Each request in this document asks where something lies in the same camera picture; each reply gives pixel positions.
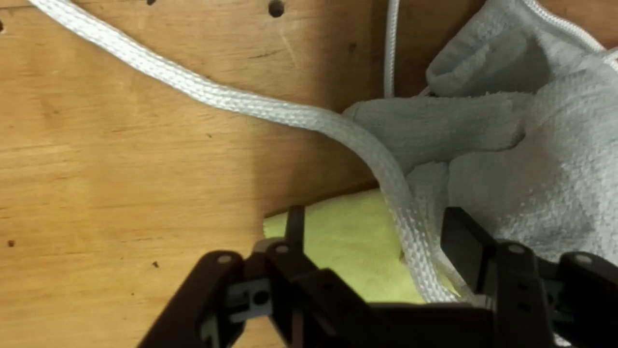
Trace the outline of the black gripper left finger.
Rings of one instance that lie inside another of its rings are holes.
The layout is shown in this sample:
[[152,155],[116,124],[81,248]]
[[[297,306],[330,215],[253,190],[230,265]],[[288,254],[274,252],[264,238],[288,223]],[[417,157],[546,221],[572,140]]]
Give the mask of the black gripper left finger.
[[305,242],[305,209],[301,206],[292,207],[288,211],[288,221],[286,221],[286,235],[284,235],[286,246],[293,254],[303,252],[303,242]]

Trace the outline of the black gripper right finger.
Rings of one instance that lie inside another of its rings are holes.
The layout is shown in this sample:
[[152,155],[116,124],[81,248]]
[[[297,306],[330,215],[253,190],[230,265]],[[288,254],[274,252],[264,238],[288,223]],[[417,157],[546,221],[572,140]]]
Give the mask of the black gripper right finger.
[[448,207],[442,219],[440,248],[463,283],[479,294],[494,238],[463,209]]

